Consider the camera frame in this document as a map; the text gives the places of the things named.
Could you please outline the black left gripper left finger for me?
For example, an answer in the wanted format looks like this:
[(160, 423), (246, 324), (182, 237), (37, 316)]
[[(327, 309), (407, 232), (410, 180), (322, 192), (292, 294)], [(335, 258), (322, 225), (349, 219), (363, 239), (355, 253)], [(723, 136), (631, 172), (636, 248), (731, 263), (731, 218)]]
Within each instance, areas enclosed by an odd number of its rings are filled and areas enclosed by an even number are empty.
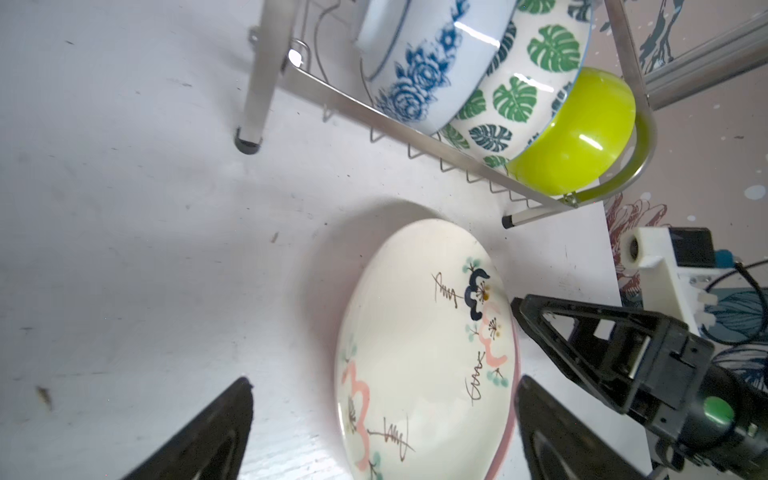
[(236, 479), (252, 420), (252, 385), (240, 377), (126, 477)]

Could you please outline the white floral ceramic plate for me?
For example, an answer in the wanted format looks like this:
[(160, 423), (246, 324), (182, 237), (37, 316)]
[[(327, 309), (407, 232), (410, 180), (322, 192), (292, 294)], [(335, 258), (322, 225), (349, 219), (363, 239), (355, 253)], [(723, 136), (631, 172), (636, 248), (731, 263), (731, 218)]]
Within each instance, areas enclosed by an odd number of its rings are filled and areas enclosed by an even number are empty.
[(340, 327), (336, 410), (356, 479), (485, 479), (509, 408), (512, 312), (488, 252), (442, 219), (370, 260)]

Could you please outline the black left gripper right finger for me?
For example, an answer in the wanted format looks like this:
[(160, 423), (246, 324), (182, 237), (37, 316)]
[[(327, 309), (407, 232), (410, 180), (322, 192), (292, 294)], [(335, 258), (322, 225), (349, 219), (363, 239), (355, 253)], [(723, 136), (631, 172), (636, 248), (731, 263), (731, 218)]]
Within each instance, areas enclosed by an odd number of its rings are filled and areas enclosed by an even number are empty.
[(644, 477), (533, 378), (521, 378), (514, 403), (533, 479)]

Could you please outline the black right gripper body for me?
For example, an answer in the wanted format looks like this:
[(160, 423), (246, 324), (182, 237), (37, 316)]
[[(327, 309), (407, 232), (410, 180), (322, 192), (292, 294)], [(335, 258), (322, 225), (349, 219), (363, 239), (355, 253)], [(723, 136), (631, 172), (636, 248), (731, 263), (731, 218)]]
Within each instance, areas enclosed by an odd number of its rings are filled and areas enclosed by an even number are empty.
[(767, 394), (714, 364), (712, 343), (670, 318), (657, 326), (619, 412), (656, 436), (659, 463), (672, 471), (692, 463), (765, 474)]

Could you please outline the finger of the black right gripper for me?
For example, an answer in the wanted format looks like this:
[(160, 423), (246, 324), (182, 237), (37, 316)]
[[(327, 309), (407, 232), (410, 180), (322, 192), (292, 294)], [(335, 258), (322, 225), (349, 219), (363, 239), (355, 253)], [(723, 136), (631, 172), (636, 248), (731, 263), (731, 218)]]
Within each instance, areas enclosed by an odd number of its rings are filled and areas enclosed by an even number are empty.
[(533, 294), (514, 298), (511, 309), (567, 379), (613, 411), (630, 411), (643, 357), (663, 335), (665, 315)]

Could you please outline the pink bear plate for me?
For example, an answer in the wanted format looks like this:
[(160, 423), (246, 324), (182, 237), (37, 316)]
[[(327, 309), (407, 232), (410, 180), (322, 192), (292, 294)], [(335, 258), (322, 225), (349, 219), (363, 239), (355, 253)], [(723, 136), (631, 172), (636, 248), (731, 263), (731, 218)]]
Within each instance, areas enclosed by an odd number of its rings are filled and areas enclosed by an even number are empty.
[(517, 425), (516, 407), (515, 407), (515, 395), (517, 387), (521, 378), (521, 360), (520, 360), (520, 347), (519, 347), (519, 332), (515, 318), (512, 318), (512, 337), (514, 341), (514, 370), (512, 375), (511, 390), (508, 395), (509, 408), (507, 412), (507, 419), (504, 424), (503, 435), (499, 441), (498, 447), (495, 451), (493, 460), (486, 473), (485, 480), (496, 480), (499, 478), (500, 471), (502, 470), (507, 453), (509, 451), (510, 444), (513, 440), (514, 432)]

